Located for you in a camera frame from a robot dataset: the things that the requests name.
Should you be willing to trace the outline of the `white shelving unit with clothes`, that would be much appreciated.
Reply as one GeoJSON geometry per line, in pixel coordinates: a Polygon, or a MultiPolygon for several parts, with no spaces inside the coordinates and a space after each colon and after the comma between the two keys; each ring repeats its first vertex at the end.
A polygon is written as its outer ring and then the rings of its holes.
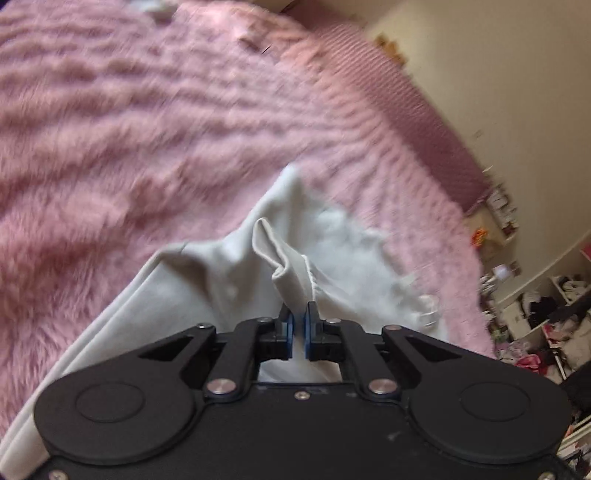
{"type": "Polygon", "coordinates": [[[527,288],[501,303],[494,294],[521,272],[501,264],[481,278],[482,308],[499,360],[562,387],[572,405],[558,455],[590,477],[590,242],[577,245],[527,288]]]}

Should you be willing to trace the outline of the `pink fluffy blanket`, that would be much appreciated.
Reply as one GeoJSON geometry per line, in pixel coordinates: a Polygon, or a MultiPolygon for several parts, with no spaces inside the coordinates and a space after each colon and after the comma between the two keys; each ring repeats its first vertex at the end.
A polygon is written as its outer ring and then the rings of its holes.
{"type": "Polygon", "coordinates": [[[301,25],[184,1],[159,25],[122,1],[1,11],[1,424],[161,246],[231,232],[287,164],[366,225],[493,351],[464,211],[301,25]]]}

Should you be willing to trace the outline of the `white t-shirt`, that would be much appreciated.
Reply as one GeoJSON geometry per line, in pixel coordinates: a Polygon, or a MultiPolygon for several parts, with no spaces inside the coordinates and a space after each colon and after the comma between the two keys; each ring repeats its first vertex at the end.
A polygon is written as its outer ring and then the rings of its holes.
{"type": "Polygon", "coordinates": [[[287,167],[242,224],[213,241],[165,246],[94,319],[47,374],[48,381],[185,330],[230,331],[281,307],[378,333],[399,324],[449,340],[443,304],[422,294],[387,257],[381,231],[308,192],[287,167]]]}

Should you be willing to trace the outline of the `purple quilted headboard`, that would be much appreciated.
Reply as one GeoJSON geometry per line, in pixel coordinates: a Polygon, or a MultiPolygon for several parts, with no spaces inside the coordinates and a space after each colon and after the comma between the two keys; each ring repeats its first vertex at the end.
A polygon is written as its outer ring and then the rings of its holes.
{"type": "Polygon", "coordinates": [[[408,75],[349,22],[298,22],[321,39],[339,75],[383,113],[451,199],[472,213],[490,191],[490,182],[408,75]]]}

